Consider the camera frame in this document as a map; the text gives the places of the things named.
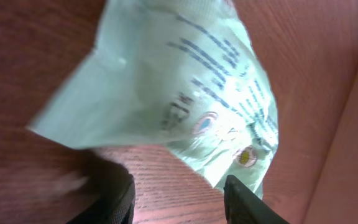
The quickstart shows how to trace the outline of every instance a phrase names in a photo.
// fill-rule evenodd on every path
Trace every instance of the plastic bag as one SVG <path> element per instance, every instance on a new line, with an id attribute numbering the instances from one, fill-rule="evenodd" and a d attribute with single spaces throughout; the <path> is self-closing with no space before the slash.
<path id="1" fill-rule="evenodd" d="M 30 129 L 74 149 L 163 144 L 213 187 L 234 174 L 253 192 L 278 146 L 269 80 L 223 0 L 110 0 Z"/>

